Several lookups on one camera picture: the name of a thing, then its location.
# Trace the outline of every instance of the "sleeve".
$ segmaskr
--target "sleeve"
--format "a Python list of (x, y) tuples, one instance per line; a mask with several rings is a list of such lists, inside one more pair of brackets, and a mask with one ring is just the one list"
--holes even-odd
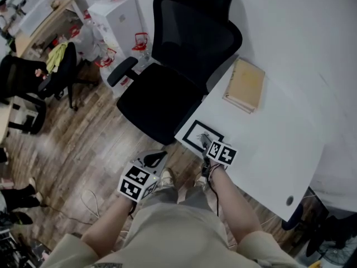
[(255, 231), (244, 237), (237, 247), (237, 253), (262, 263), (263, 267), (304, 267), (282, 251), (271, 234), (263, 231)]
[(99, 260), (98, 255), (79, 238), (66, 234), (41, 268), (83, 268)]

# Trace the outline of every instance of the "person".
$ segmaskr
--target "person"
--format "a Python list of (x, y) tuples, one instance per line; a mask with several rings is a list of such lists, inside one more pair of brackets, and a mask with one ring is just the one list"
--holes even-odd
[(0, 190), (0, 230), (9, 229), (13, 224), (32, 224), (31, 218), (17, 208), (39, 207), (43, 201), (42, 194), (36, 191), (34, 178), (29, 178), (28, 186), (21, 189)]
[(67, 234), (41, 268), (301, 267), (262, 231), (254, 210), (221, 166), (211, 179), (237, 241), (236, 252), (229, 250), (225, 227), (208, 205), (205, 178), (177, 204), (172, 172), (164, 169), (159, 189), (136, 214), (121, 250), (111, 253), (133, 205), (123, 195), (81, 239)]
[(2, 36), (7, 40), (12, 51), (16, 52), (14, 37), (19, 31), (21, 18), (14, 8), (6, 5), (6, 0), (0, 0), (0, 28)]
[(0, 163), (5, 163), (5, 165), (9, 164), (9, 153), (5, 147), (0, 148)]

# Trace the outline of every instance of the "chair armrest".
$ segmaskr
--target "chair armrest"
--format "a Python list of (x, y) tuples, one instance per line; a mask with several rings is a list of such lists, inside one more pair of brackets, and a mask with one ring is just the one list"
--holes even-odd
[(132, 80), (135, 80), (139, 75), (132, 70), (133, 66), (138, 63), (138, 60), (132, 56), (120, 63), (110, 74), (107, 81), (111, 87), (115, 86), (125, 75)]
[(40, 83), (37, 89), (38, 92), (46, 91), (46, 86), (51, 82), (51, 78), (52, 78), (52, 74), (49, 74), (48, 77), (42, 83)]

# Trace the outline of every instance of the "white floor cable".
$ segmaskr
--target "white floor cable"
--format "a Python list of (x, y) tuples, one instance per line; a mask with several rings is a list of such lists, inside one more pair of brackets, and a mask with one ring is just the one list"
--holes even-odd
[[(87, 206), (87, 204), (84, 202), (84, 200), (83, 200), (83, 194), (84, 194), (85, 192), (90, 192), (90, 193), (92, 194), (92, 196), (94, 197), (94, 199), (95, 199), (95, 210), (96, 210), (97, 212), (95, 212), (95, 211), (93, 211), (92, 209), (90, 209), (90, 208)], [(87, 190), (84, 190), (84, 191), (80, 194), (80, 199), (81, 199), (82, 203), (84, 204), (84, 206), (86, 207), (86, 209), (87, 209), (91, 214), (93, 214), (94, 216), (96, 216), (97, 219), (99, 219), (99, 218), (100, 218), (100, 214), (99, 214), (99, 207), (98, 207), (98, 199), (97, 199), (97, 196), (95, 195), (95, 193), (93, 193), (93, 191), (88, 190), (88, 189), (87, 189)]]

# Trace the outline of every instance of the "sneaker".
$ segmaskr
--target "sneaker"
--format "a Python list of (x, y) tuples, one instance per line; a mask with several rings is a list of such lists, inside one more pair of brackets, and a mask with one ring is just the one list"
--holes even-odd
[(200, 186), (202, 190), (207, 188), (207, 179), (204, 176), (199, 175), (198, 179), (195, 181), (195, 186)]
[(175, 186), (173, 172), (169, 168), (165, 168), (161, 174), (160, 188), (171, 188)]
[(40, 204), (44, 201), (44, 198), (41, 193), (37, 193), (35, 198), (40, 202)]
[(36, 192), (37, 190), (36, 190), (36, 181), (35, 181), (35, 179), (34, 179), (34, 178), (29, 178), (29, 179), (28, 179), (28, 183), (29, 183), (30, 185), (32, 185), (33, 189), (34, 189), (35, 192)]

